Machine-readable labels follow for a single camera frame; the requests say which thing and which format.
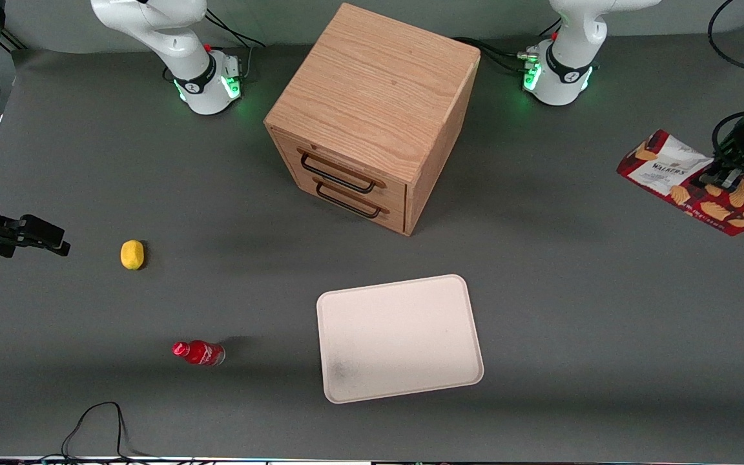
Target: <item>wall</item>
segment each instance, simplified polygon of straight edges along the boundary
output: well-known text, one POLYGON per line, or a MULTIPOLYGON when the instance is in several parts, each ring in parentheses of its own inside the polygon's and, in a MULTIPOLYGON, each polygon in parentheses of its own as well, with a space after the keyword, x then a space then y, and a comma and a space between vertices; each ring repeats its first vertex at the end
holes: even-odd
MULTIPOLYGON (((209 8, 232 29, 266 43, 313 43, 342 0, 209 0, 209 8)), ((704 32, 723 0, 664 0, 607 20, 612 35, 704 32)), ((355 5, 445 36, 494 38, 537 34, 557 17, 546 0, 353 0, 355 5)), ((8 29, 33 48, 73 53, 144 50, 104 27, 89 0, 9 0, 8 29)), ((744 26, 744 0, 723 13, 718 29, 744 26)), ((233 45, 207 21, 194 27, 213 45, 233 45)))

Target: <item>gray table surface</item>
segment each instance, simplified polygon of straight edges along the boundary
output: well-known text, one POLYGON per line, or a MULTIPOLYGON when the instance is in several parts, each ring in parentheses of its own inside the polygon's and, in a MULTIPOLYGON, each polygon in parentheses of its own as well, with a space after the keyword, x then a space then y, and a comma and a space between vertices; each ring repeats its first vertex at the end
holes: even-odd
MULTIPOLYGON (((73 247, 0 258, 0 454, 56 452, 116 400, 159 455, 744 462, 744 235, 615 173, 659 127, 708 150, 744 110, 743 70, 703 36, 612 38, 586 94, 546 108, 485 61, 404 238, 299 191, 267 136, 306 51, 257 50, 244 99, 212 117, 151 53, 21 56, 0 208, 73 247), (131 238, 144 271, 118 261, 131 238), (484 380, 330 404, 318 295, 446 273, 469 283, 484 380), (227 361, 172 356, 189 338, 224 340, 227 361)), ((110 455, 112 416, 72 452, 110 455)))

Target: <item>black metal handle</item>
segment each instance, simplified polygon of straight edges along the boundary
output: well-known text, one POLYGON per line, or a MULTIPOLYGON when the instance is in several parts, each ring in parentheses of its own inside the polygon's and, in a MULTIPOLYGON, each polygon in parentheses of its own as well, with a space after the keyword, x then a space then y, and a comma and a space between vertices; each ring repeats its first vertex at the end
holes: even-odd
POLYGON ((372 189, 375 188, 375 182, 371 180, 369 182, 369 187, 363 188, 358 185, 354 185, 354 183, 334 177, 331 174, 327 173, 326 171, 318 170, 318 168, 311 167, 310 165, 306 164, 306 161, 309 158, 309 154, 302 150, 301 150, 301 153, 304 154, 304 156, 301 157, 300 164, 303 165, 307 171, 312 171, 314 174, 318 174, 319 176, 326 178, 333 183, 339 183, 339 185, 342 185, 343 187, 348 188, 348 189, 352 189, 352 191, 358 192, 360 194, 369 194, 369 192, 372 192, 372 189))
POLYGON ((369 218, 369 220, 374 220, 375 218, 378 218, 378 215, 380 215, 381 208, 378 207, 375 209, 374 214, 368 214, 368 212, 364 212, 361 209, 356 209, 354 206, 349 205, 346 202, 342 202, 338 200, 337 198, 332 197, 331 195, 326 195, 321 192, 321 188, 323 187, 323 183, 318 183, 318 187, 315 189, 315 192, 318 193, 319 197, 324 198, 325 200, 330 201, 331 203, 336 204, 339 207, 343 207, 344 209, 347 209, 353 214, 359 214, 364 218, 369 218))

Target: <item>coca-cola bottle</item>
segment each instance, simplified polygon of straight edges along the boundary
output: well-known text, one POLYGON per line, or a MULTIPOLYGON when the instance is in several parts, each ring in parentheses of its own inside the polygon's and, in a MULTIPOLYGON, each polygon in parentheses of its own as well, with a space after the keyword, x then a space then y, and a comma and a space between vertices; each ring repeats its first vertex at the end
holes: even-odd
POLYGON ((192 365, 219 365, 225 360, 225 349, 220 344, 205 341, 177 342, 171 348, 177 357, 192 365))

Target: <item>white tray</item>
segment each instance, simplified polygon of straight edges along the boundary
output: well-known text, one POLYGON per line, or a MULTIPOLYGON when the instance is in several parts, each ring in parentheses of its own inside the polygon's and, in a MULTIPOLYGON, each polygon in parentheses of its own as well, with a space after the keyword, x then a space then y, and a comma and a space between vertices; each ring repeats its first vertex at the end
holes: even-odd
POLYGON ((456 274, 318 299, 323 392, 335 404, 478 383, 470 296, 456 274))

